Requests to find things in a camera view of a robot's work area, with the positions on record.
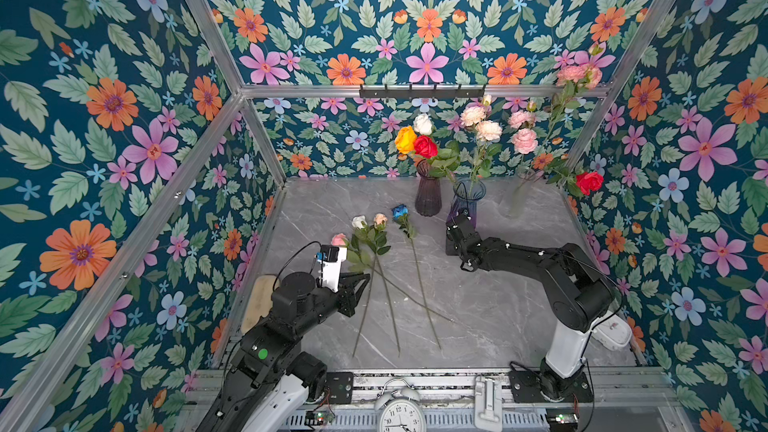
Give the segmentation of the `orange rose flower stem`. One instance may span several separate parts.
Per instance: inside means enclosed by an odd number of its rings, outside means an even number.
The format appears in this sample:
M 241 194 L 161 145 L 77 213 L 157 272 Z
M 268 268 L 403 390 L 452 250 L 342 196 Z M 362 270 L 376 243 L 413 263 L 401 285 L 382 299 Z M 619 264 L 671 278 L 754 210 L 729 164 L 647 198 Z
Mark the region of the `orange rose flower stem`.
M 408 155 L 415 150 L 415 142 L 418 134 L 412 126 L 404 127 L 399 130 L 395 138 L 395 147 L 401 155 Z

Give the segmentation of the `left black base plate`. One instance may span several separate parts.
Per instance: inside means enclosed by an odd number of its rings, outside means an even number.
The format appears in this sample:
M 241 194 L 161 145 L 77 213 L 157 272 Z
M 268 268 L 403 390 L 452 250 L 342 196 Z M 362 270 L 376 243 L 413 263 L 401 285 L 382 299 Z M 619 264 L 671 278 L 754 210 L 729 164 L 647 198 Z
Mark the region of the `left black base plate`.
M 320 402 L 332 405 L 352 403 L 355 374 L 349 371 L 328 372 L 320 382 Z

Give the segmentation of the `white alarm clock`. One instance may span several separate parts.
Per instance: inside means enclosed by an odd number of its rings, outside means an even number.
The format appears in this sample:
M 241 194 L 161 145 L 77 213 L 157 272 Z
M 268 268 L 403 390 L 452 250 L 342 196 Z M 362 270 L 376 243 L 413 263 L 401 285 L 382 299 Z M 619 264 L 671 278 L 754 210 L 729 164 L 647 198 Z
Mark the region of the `white alarm clock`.
M 426 432 L 420 394 L 410 386 L 385 390 L 376 399 L 378 432 Z

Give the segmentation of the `large red rose stem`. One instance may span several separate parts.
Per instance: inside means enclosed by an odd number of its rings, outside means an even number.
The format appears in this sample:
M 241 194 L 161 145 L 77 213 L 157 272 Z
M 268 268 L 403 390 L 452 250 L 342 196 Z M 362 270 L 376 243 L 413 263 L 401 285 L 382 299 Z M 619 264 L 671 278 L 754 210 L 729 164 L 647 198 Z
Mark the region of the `large red rose stem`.
M 438 146 L 426 135 L 420 135 L 414 142 L 417 172 L 430 179 L 447 178 L 456 181 L 456 169 L 460 165 L 458 148 L 453 142 Z

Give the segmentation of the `cream rose flower bunch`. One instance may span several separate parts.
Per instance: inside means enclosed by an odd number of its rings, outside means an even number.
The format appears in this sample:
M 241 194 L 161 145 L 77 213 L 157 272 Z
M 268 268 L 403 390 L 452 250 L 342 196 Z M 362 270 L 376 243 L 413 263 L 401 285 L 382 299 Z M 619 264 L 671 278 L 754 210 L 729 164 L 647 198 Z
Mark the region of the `cream rose flower bunch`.
M 470 171 L 470 179 L 473 184 L 490 176 L 493 158 L 501 150 L 499 141 L 503 127 L 490 119 L 491 105 L 492 97 L 485 95 L 479 103 L 469 104 L 460 115 L 462 125 L 475 138 Z

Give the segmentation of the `white rosebud flower stem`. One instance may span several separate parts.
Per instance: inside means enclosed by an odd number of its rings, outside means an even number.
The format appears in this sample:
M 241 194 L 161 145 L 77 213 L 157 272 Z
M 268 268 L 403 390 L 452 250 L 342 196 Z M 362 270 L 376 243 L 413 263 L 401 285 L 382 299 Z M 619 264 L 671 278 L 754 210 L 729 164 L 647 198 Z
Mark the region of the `white rosebud flower stem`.
M 413 130 L 422 136 L 430 136 L 434 131 L 434 124 L 428 113 L 419 114 L 413 121 Z

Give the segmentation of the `red rose flower stem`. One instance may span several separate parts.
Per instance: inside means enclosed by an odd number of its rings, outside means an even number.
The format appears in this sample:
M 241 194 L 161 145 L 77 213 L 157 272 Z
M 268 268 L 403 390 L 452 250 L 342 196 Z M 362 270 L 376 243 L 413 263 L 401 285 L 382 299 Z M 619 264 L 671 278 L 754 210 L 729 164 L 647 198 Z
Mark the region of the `red rose flower stem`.
M 570 168 L 567 162 L 567 157 L 558 157 L 544 168 L 548 183 L 559 186 L 574 198 L 590 196 L 600 190 L 604 177 L 599 172 Z

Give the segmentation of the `purple glass vase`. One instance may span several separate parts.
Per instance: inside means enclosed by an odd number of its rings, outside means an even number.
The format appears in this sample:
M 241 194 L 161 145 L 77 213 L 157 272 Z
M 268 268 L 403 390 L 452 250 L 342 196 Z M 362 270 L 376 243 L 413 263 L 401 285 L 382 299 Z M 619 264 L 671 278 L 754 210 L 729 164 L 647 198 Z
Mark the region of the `purple glass vase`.
M 454 196 L 447 220 L 450 221 L 465 214 L 469 217 L 470 223 L 476 227 L 478 204 L 485 197 L 486 192 L 486 185 L 480 180 L 459 179 L 453 186 Z

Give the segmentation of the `white round device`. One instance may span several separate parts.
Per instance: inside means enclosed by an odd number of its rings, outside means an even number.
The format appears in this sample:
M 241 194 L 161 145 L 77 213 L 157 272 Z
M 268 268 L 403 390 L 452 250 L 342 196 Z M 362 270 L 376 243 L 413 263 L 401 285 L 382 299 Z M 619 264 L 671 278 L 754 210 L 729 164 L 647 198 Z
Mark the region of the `white round device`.
M 625 319 L 619 315 L 607 313 L 596 321 L 592 329 L 592 337 L 606 349 L 619 351 L 630 345 L 633 332 Z

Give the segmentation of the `dark maroon glass vase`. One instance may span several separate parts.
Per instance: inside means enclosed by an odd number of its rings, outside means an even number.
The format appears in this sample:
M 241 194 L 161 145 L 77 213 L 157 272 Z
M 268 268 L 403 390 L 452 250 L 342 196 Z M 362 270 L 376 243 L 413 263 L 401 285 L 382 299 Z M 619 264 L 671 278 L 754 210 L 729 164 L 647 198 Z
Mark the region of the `dark maroon glass vase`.
M 424 217 L 435 216 L 442 209 L 441 178 L 433 174 L 427 160 L 421 160 L 416 168 L 419 177 L 415 198 L 416 212 Z

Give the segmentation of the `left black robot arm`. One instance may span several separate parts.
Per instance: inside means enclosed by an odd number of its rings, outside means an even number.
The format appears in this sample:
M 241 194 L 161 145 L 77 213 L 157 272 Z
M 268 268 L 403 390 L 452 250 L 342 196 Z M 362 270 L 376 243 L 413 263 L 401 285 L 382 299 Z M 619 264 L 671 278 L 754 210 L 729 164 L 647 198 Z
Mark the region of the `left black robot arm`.
M 221 391 L 200 431 L 276 431 L 302 405 L 321 396 L 327 366 L 304 352 L 301 341 L 334 313 L 355 309 L 371 276 L 343 273 L 338 289 L 293 273 L 272 293 L 272 308 L 242 338 Z

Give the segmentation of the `cream white rose stem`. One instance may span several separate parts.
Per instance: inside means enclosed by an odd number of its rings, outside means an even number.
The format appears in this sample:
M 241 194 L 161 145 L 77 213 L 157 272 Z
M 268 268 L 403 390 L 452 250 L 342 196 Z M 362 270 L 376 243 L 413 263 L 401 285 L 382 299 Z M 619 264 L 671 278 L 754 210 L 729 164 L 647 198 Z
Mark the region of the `cream white rose stem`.
M 356 216 L 352 219 L 353 226 L 353 238 L 351 239 L 351 245 L 353 251 L 360 259 L 360 264 L 367 268 L 369 271 L 375 273 L 374 259 L 375 259 L 375 234 L 374 227 L 366 222 L 366 218 L 362 215 Z

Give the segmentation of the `pink bud flower stem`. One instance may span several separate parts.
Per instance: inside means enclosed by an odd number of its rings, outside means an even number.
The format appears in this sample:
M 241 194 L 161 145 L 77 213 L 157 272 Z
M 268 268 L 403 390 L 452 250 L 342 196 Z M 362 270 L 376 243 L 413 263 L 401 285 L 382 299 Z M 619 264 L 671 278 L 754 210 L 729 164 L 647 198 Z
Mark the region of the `pink bud flower stem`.
M 571 149 L 597 104 L 597 99 L 587 93 L 601 84 L 604 69 L 615 60 L 606 49 L 606 42 L 594 42 L 574 52 L 569 62 L 561 61 L 551 75 L 558 90 L 546 97 L 543 108 L 535 113 L 541 120 L 538 138 L 545 155 L 543 170 L 564 168 L 566 161 L 576 155 Z

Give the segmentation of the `clear ribbed glass vase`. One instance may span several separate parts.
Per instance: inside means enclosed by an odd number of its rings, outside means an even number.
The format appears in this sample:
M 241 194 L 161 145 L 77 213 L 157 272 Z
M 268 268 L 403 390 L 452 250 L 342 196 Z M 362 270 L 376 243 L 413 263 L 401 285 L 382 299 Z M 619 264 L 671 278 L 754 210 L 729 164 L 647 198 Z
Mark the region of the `clear ribbed glass vase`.
M 527 197 L 541 177 L 543 172 L 534 167 L 520 168 L 515 175 L 515 184 L 511 189 L 508 201 L 510 217 L 517 217 L 525 211 Z

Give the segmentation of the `pink carnation flower stem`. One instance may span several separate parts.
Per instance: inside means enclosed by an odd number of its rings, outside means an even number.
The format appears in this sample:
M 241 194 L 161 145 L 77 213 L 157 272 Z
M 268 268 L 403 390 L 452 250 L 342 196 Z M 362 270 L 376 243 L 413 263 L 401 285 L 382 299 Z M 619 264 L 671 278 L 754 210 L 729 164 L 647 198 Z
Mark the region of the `pink carnation flower stem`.
M 529 102 L 524 109 L 512 113 L 508 119 L 509 127 L 514 131 L 511 142 L 520 155 L 532 153 L 538 146 L 537 133 L 534 130 L 537 117 L 537 104 Z

